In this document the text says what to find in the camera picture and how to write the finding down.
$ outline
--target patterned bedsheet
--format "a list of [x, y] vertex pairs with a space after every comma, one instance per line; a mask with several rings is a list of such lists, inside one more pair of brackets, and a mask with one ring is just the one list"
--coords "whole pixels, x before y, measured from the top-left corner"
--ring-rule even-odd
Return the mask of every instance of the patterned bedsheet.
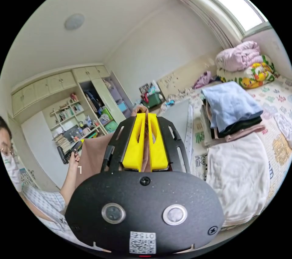
[[[200, 121], [200, 108], [202, 106], [201, 89], [190, 94], [181, 95], [176, 103], [189, 99], [193, 106], [193, 149], [191, 156], [191, 172], [193, 175], [205, 179], [207, 147], [204, 146], [204, 132]], [[263, 123], [266, 129], [258, 133], [262, 140], [269, 159], [270, 191], [266, 207], [279, 190], [291, 164], [292, 149], [285, 137], [280, 132], [273, 116], [277, 112], [282, 113], [288, 119], [292, 119], [292, 81], [279, 76], [274, 82], [262, 87], [247, 90], [247, 92], [262, 106]], [[162, 107], [159, 115], [167, 108]]]

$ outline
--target door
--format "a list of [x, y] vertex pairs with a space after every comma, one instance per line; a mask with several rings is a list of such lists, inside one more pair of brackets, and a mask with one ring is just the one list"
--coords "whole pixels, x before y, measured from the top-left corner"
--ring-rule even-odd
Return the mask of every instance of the door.
[[101, 78], [109, 77], [110, 74], [106, 70], [105, 66], [99, 65], [96, 68], [97, 68], [97, 71], [98, 71], [98, 73], [99, 73], [99, 75], [100, 75]]
[[25, 88], [23, 88], [22, 95], [23, 95], [22, 100], [23, 100], [24, 108], [37, 100], [33, 84], [28, 85]]
[[13, 142], [17, 148], [17, 154], [21, 159], [24, 167], [28, 171], [33, 171], [37, 186], [43, 191], [56, 192], [59, 188], [46, 175], [38, 164], [35, 156], [30, 150], [27, 141], [25, 140], [21, 126], [10, 116], [8, 116], [9, 128], [12, 132]]
[[62, 82], [58, 74], [56, 74], [55, 76], [48, 77], [47, 81], [48, 81], [50, 94], [54, 94], [63, 90]]
[[73, 69], [73, 73], [78, 83], [90, 81], [88, 72], [86, 71], [86, 68], [84, 67]]
[[126, 103], [128, 108], [132, 110], [134, 108], [134, 105], [113, 71], [111, 72], [110, 77], [112, 79], [113, 84], [116, 86], [116, 89], [123, 98], [123, 101]]
[[12, 95], [12, 111], [14, 115], [16, 115], [24, 108], [22, 98], [22, 90]]
[[117, 124], [125, 120], [124, 114], [119, 109], [118, 105], [112, 98], [109, 90], [107, 89], [106, 85], [104, 84], [103, 80], [96, 79], [92, 81], [92, 84], [95, 87], [95, 90], [97, 91], [98, 95], [101, 97], [104, 105], [108, 109], [109, 113], [113, 117], [113, 119], [116, 121]]
[[87, 67], [86, 71], [88, 72], [88, 75], [91, 80], [99, 79], [100, 75], [96, 69], [96, 67]]
[[50, 94], [47, 79], [42, 79], [34, 83], [34, 91], [36, 94], [36, 99], [47, 97]]
[[60, 80], [62, 82], [63, 89], [71, 88], [76, 86], [76, 82], [74, 80], [73, 74], [68, 71], [65, 73], [59, 74]]

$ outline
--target qr code sticker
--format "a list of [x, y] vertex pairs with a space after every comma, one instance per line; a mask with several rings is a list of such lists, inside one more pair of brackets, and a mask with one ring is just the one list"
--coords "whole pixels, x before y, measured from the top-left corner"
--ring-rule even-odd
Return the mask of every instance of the qr code sticker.
[[130, 232], [130, 253], [156, 254], [156, 234]]

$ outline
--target red object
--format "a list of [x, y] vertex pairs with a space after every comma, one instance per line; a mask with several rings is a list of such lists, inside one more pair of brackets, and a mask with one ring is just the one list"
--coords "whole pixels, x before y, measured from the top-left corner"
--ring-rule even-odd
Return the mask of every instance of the red object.
[[141, 95], [141, 98], [146, 102], [146, 103], [149, 103], [149, 100], [147, 98], [147, 93]]

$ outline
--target black metal plate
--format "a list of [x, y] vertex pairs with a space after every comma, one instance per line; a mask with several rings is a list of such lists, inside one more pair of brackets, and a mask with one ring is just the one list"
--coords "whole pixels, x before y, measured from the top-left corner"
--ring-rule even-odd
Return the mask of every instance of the black metal plate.
[[[140, 184], [144, 176], [147, 186]], [[110, 202], [121, 205], [126, 218], [120, 224], [107, 223], [102, 207]], [[188, 217], [180, 225], [170, 226], [162, 213], [172, 204], [181, 204]], [[181, 172], [139, 173], [102, 172], [85, 180], [73, 193], [66, 220], [75, 236], [87, 245], [112, 252], [129, 252], [130, 232], [156, 233], [156, 254], [169, 254], [210, 242], [208, 230], [220, 229], [224, 216], [216, 193], [203, 180]]]

